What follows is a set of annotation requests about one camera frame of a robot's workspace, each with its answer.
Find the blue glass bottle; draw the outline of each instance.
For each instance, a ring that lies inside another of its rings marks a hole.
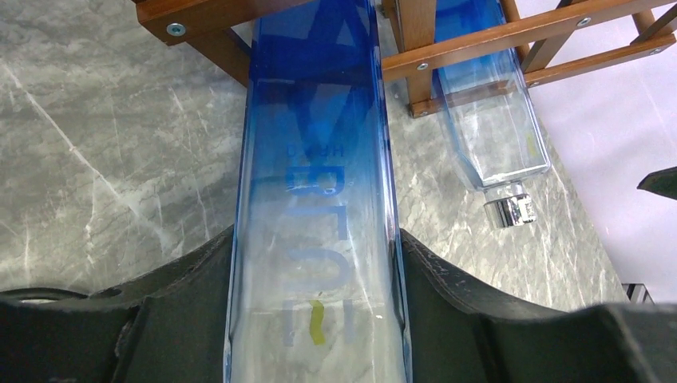
[[[250,78],[226,381],[409,381],[373,4],[259,20]]]
[[[497,0],[438,0],[435,39],[503,23]],[[515,49],[440,68],[434,83],[444,95],[444,133],[465,186],[484,192],[495,226],[533,222],[536,214],[522,181],[546,172],[550,159]]]

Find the gray marble tabletop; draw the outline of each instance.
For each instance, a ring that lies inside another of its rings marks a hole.
[[[246,90],[220,69],[157,41],[129,0],[4,0],[0,41],[0,290],[100,290],[233,223]],[[436,117],[408,117],[402,81],[386,98],[402,227],[531,302],[626,300],[549,142],[553,169],[526,184],[539,219],[492,231]]]

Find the screw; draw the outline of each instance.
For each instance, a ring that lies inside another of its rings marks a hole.
[[[167,26],[167,33],[178,38],[186,34],[186,27],[178,22],[173,22]]]
[[[590,24],[592,21],[592,18],[584,18],[583,20],[579,21],[576,26],[586,26],[587,24]]]

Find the glass bottle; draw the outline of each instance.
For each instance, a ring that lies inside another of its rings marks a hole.
[[[410,381],[374,7],[262,18],[251,59],[226,381]]]
[[[436,41],[505,23],[497,0],[438,0]],[[546,172],[550,159],[515,49],[440,68],[434,88],[447,106],[444,133],[456,173],[484,192],[496,227],[533,222],[522,180]]]

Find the bottle cap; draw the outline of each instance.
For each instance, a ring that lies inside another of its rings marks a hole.
[[[536,220],[536,209],[529,194],[490,201],[485,204],[485,211],[496,228],[522,226]]]

